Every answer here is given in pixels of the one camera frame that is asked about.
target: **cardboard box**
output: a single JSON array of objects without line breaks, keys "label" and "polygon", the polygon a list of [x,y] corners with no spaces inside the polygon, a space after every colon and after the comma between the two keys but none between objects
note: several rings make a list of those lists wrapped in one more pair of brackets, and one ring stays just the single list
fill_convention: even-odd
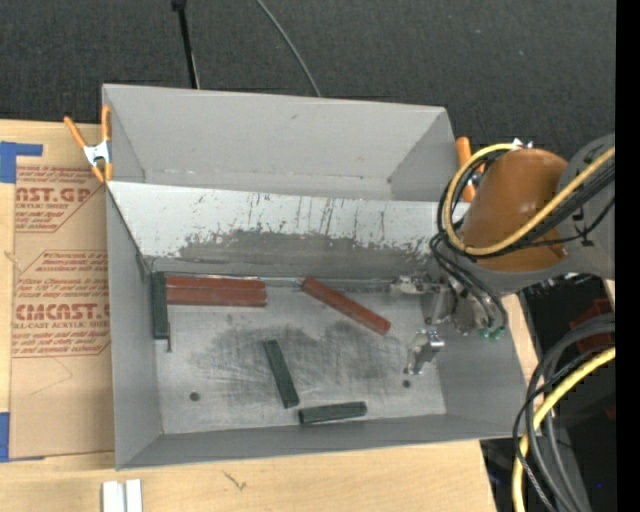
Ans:
[{"label": "cardboard box", "polygon": [[[89,143],[98,142],[96,126],[80,130]],[[9,455],[111,450],[105,188],[63,123],[0,121],[0,140],[44,149],[41,157],[18,157],[10,198]]]}]

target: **black floor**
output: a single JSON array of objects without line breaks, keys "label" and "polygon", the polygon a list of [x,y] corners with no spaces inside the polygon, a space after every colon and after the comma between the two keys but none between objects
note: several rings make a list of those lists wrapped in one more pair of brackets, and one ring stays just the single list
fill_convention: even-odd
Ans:
[{"label": "black floor", "polygon": [[[615,0],[265,4],[324,96],[445,106],[475,147],[519,137],[566,159],[615,130]],[[313,95],[254,0],[191,0],[187,18],[202,88]],[[0,117],[96,122],[104,82],[189,86],[170,0],[0,2]],[[542,344],[601,293],[591,280],[528,290]],[[596,512],[616,509],[614,426],[594,417],[572,434]]]}]

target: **wooden table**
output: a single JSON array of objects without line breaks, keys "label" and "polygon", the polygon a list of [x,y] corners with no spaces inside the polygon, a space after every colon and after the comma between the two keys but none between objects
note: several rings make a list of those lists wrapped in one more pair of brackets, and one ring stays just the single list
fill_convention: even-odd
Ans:
[{"label": "wooden table", "polygon": [[[41,130],[56,127],[62,134],[60,125],[0,121],[0,140],[33,142]],[[98,127],[92,129],[83,128],[97,141]],[[13,185],[0,185],[0,412],[9,405],[14,193]],[[507,297],[505,306],[528,378],[537,359],[527,324],[517,297]],[[0,508],[98,511],[102,482],[140,478],[145,512],[496,510],[477,441],[125,472],[113,465],[112,452],[2,464]]]}]

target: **black cord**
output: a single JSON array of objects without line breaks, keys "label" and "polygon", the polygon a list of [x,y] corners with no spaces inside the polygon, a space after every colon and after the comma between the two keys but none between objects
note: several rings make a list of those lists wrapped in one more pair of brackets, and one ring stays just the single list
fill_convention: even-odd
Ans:
[{"label": "black cord", "polygon": [[[576,341],[579,341],[581,339],[587,338],[593,334],[605,334],[605,333],[610,333],[615,331],[615,324],[613,323],[608,323],[608,318],[613,318],[613,317],[596,317],[596,319],[594,319],[592,324],[588,324],[587,327],[583,328],[583,329],[576,329],[577,334],[576,335],[572,335],[572,336],[568,336],[568,343],[572,344],[575,343]],[[594,353],[594,352],[599,352],[601,351],[602,348],[601,347],[595,347],[594,349],[585,352],[582,356],[579,356],[579,360],[583,361],[585,360],[590,354]],[[545,366],[547,367],[546,369],[543,369],[544,371],[544,375],[545,378],[550,377],[551,375],[554,374],[555,372],[555,367],[558,363],[558,360],[560,358],[562,351],[558,351],[554,354],[554,356],[552,358],[548,358],[547,361],[545,361]],[[527,408],[527,412],[526,412],[526,416],[527,416],[527,428],[528,429],[532,429],[533,428],[533,405],[530,405]],[[549,423],[552,424],[553,419],[551,416],[551,411],[549,412],[549,414],[547,415],[547,417],[545,418]],[[536,461],[536,464],[540,470],[540,472],[543,475],[543,478],[545,479],[545,481],[548,482],[553,482],[554,479],[550,474],[550,471],[544,461],[544,458],[542,456],[542,452],[539,448],[538,445],[538,439],[535,437],[535,433],[534,435],[534,439],[533,442],[530,443],[531,444],[531,453],[533,455],[533,458]],[[552,453],[553,452],[557,452],[557,459],[554,458],[554,460],[558,463],[558,469],[560,471],[560,477],[561,477],[561,481],[564,485],[564,487],[567,490],[567,493],[569,494],[569,497],[567,498],[567,501],[571,501],[575,504],[576,506],[576,510],[588,510],[588,505],[584,504],[577,496],[577,493],[575,492],[575,489],[573,488],[573,484],[571,483],[569,476],[567,475],[566,471],[564,470],[564,465],[562,464],[562,462],[560,461],[560,454],[559,454],[559,450],[558,450],[558,446],[556,444],[557,440],[555,438],[555,430],[553,429],[553,426],[551,428],[551,431],[547,430],[547,439],[548,441],[551,443],[552,445]],[[563,493],[559,494],[560,497],[565,497],[565,495]]]},{"label": "black cord", "polygon": [[[535,474],[533,472],[533,469],[531,468],[529,462],[526,460],[526,458],[524,457],[522,451],[520,450],[518,429],[519,429],[520,423],[522,421],[522,416],[526,413],[526,409],[528,407],[533,407],[535,399],[538,397],[538,395],[540,395],[540,394],[542,394],[544,392],[548,392],[549,388],[551,388],[553,385],[557,384],[571,370],[575,369],[578,365],[582,364],[584,361],[590,359],[591,356],[594,353],[602,352],[607,347],[608,346],[601,346],[601,347],[592,348],[589,351],[584,352],[580,356],[578,356],[575,359],[573,359],[571,362],[569,362],[567,365],[565,365],[558,372],[556,372],[553,375],[549,376],[549,378],[545,382],[545,384],[543,384],[542,386],[537,388],[533,394],[528,395],[525,404],[522,406],[522,408],[520,409],[520,411],[516,415],[516,421],[514,423],[514,428],[513,428],[513,433],[512,433],[513,434],[515,454],[518,457],[518,460],[520,461],[520,463],[522,464],[522,467],[527,472],[527,476],[529,477],[529,481],[531,482],[531,484],[533,485],[534,489],[536,490],[536,493],[538,494],[538,497],[545,504],[545,507],[547,507],[547,510],[550,510],[552,512],[555,510],[555,507],[553,507],[553,505],[551,504],[551,499],[542,490],[541,484],[538,481],[537,477],[535,476]],[[529,438],[529,445],[530,446],[532,446],[532,443],[537,443],[537,437],[536,437],[535,432],[531,433],[531,431],[527,430],[527,436]]]},{"label": "black cord", "polygon": [[[473,172],[477,167],[478,166],[476,166],[475,164],[473,166],[470,166],[470,168],[467,169],[465,173],[463,173],[460,180],[458,181],[458,184],[456,185],[456,190],[454,191],[454,197],[456,197],[456,200],[454,203],[452,203],[452,207],[448,212],[443,212],[446,215],[448,215],[450,218],[453,215],[453,211],[459,199],[459,195],[461,194],[461,191],[464,188],[464,185],[466,184],[466,181],[467,181],[466,176],[470,172]],[[534,242],[534,240],[540,238],[541,236],[544,236],[546,233],[548,233],[553,228],[555,228],[563,220],[569,217],[569,215],[573,214],[578,208],[580,208],[583,204],[585,204],[588,200],[594,197],[598,192],[600,192],[602,189],[604,189],[604,187],[606,187],[613,181],[615,181],[615,160],[612,157],[607,161],[607,163],[604,163],[602,165],[602,168],[598,170],[598,173],[596,173],[594,177],[592,177],[586,183],[583,183],[580,187],[578,187],[578,189],[573,191],[573,193],[569,197],[565,198],[565,200],[560,205],[558,205],[558,207],[554,209],[554,211],[551,212],[550,215],[543,222],[541,222],[538,226],[536,226],[531,232],[527,233],[523,238],[513,242],[513,244],[511,244],[509,247],[505,247],[492,254],[473,255],[473,257],[467,254],[463,249],[459,249],[457,247],[454,247],[453,245],[450,245],[450,247],[455,253],[461,254],[468,258],[473,258],[473,260],[475,261],[477,259],[496,258],[498,256],[503,256],[505,254],[509,254],[511,252],[521,250],[521,249],[556,245],[559,243],[570,242],[578,238],[584,238],[588,233],[590,233],[593,229],[595,229],[595,227],[598,224],[600,224],[600,222],[602,222],[602,220],[604,219],[608,211],[615,204],[615,198],[613,198],[612,201],[610,201],[609,204],[607,204],[607,206],[598,215],[598,217],[591,224],[591,226],[580,231],[577,235],[573,237],[566,237],[566,238],[556,239],[556,240]],[[448,189],[449,189],[449,186],[445,188],[443,198],[445,197]],[[442,220],[441,214],[439,214],[438,220],[439,222],[441,222]]]},{"label": "black cord", "polygon": [[189,82],[191,83],[192,89],[200,89],[200,80],[198,78],[198,72],[196,71],[196,60],[193,56],[191,39],[189,38],[189,25],[187,24],[187,15],[184,12],[186,7],[187,0],[171,0],[171,9],[174,12],[178,12],[178,18],[180,19],[182,44],[184,46],[185,56],[187,57],[187,68],[189,69]]},{"label": "black cord", "polygon": [[271,11],[267,8],[267,6],[265,5],[265,3],[262,0],[255,0],[255,2],[258,4],[260,9],[262,9],[262,11],[267,15],[267,18],[269,18],[269,20],[271,20],[271,23],[273,23],[273,25],[276,27],[278,32],[280,32],[280,35],[282,36],[282,39],[284,39],[284,42],[287,43],[287,46],[289,47],[289,49],[293,53],[294,57],[298,61],[298,64],[300,64],[300,67],[302,68],[302,71],[304,72],[305,76],[307,77],[307,80],[311,84],[311,87],[313,87],[313,90],[316,93],[316,96],[321,98],[322,97],[322,93],[320,92],[320,89],[319,89],[318,85],[316,84],[316,81],[311,76],[311,73],[309,72],[309,69],[307,68],[307,65],[304,63],[304,60],[302,59],[302,57],[298,53],[298,50],[296,50],[296,47],[294,46],[294,44],[291,41],[291,39],[289,39],[289,36],[287,35],[287,33],[280,26],[280,23],[278,23],[278,20],[276,19],[276,17],[271,13]]},{"label": "black cord", "polygon": [[[487,161],[489,161],[488,158],[484,160],[480,160],[474,163],[474,165],[470,166],[467,171],[473,172],[476,167],[479,167],[485,164]],[[493,333],[498,333],[501,330],[504,330],[506,328],[509,322],[509,315],[507,313],[507,310],[504,308],[502,301],[497,296],[497,294],[493,290],[491,290],[491,288],[489,288],[485,283],[483,283],[480,279],[475,277],[471,272],[465,270],[460,265],[455,263],[453,260],[444,256],[444,254],[442,254],[438,250],[438,245],[440,243],[444,243],[454,254],[457,253],[456,249],[449,243],[449,238],[447,236],[447,233],[443,224],[444,203],[445,203],[447,190],[449,189],[450,184],[451,182],[447,184],[444,192],[440,196],[440,200],[438,201],[438,210],[436,213],[437,234],[434,235],[429,241],[429,248],[432,254],[434,254],[434,256],[436,257],[436,260],[438,261],[438,263],[440,263],[440,265],[443,266],[444,270],[447,273],[449,273],[449,275],[451,275],[454,279],[457,279],[460,282],[460,284],[462,284],[465,287],[465,289],[467,289],[469,293],[471,293],[478,300],[485,314],[487,315],[487,322],[488,322],[487,327],[493,328],[493,323],[494,323],[493,314],[490,311],[489,306],[486,304],[485,297],[483,297],[481,293],[479,293],[477,290],[480,290],[480,292],[484,293],[487,297],[489,297],[491,302],[495,305],[495,307],[498,309],[498,312],[500,313],[501,323],[497,328],[495,328],[492,331]],[[458,188],[454,193],[454,200],[456,204],[459,201],[461,195],[462,195],[462,188]],[[454,224],[454,228],[459,227],[463,221],[464,221],[464,217]],[[446,262],[446,264],[448,265],[448,268],[443,265],[443,261]]]},{"label": "black cord", "polygon": [[[590,351],[587,351],[584,354],[577,357],[576,359],[574,359],[573,361],[571,361],[562,370],[560,370],[559,372],[556,372],[555,367],[558,363],[560,355],[564,352],[564,350],[568,346],[572,345],[573,343],[576,343],[577,341],[580,341],[581,339],[591,336],[593,334],[601,334],[601,333],[614,331],[615,330],[614,322],[615,322],[615,315],[613,313],[601,315],[599,317],[590,319],[587,322],[584,322],[580,326],[570,331],[556,345],[554,345],[554,347],[552,347],[552,349],[545,355],[542,362],[538,365],[538,367],[534,371],[534,374],[531,378],[531,381],[527,389],[527,401],[525,402],[525,405],[518,413],[516,417],[516,422],[514,425],[514,443],[515,443],[516,456],[518,457],[520,462],[523,464],[523,468],[525,468],[525,470],[527,471],[529,480],[534,485],[536,492],[538,492],[539,490],[541,491],[540,485],[537,482],[535,475],[531,471],[531,468],[527,470],[528,463],[522,456],[522,452],[520,451],[520,447],[518,443],[518,427],[522,419],[523,411],[524,411],[524,414],[526,415],[526,420],[527,420],[527,434],[529,437],[529,445],[531,448],[530,453],[532,455],[532,458],[536,462],[536,465],[545,483],[552,490],[554,496],[570,511],[581,510],[581,509],[584,510],[585,506],[577,498],[577,493],[573,489],[572,483],[570,482],[568,475],[566,474],[566,471],[560,471],[560,476],[561,476],[561,480],[564,487],[566,488],[567,492],[570,495],[568,498],[565,496],[563,491],[559,489],[554,478],[551,476],[548,467],[544,462],[544,459],[542,457],[542,454],[538,445],[538,439],[536,437],[536,433],[533,428],[533,415],[534,415],[533,401],[535,400],[535,397],[537,395],[544,392],[545,390],[549,390],[549,388],[553,384],[555,384],[561,377],[563,377],[570,369],[574,368],[575,366],[577,366],[578,364],[580,364],[581,362],[589,358],[594,352],[603,350],[602,347],[596,347]],[[542,377],[542,375],[545,375],[545,379],[547,379],[547,382],[540,388],[536,389],[537,383]],[[550,418],[551,417],[550,415],[551,415],[551,412],[547,415],[547,418]],[[557,442],[557,440],[555,439],[555,432],[553,430],[551,431],[551,433],[548,432],[547,434],[548,434],[547,437],[549,438],[549,441],[551,443]]]}]

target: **blue tape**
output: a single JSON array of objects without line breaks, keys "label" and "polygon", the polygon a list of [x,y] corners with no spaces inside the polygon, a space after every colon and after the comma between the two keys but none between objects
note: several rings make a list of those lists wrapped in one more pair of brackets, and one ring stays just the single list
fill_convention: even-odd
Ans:
[{"label": "blue tape", "polygon": [[0,462],[9,461],[9,413],[0,412]]},{"label": "blue tape", "polygon": [[16,182],[18,156],[42,156],[42,144],[0,142],[0,183]]}]

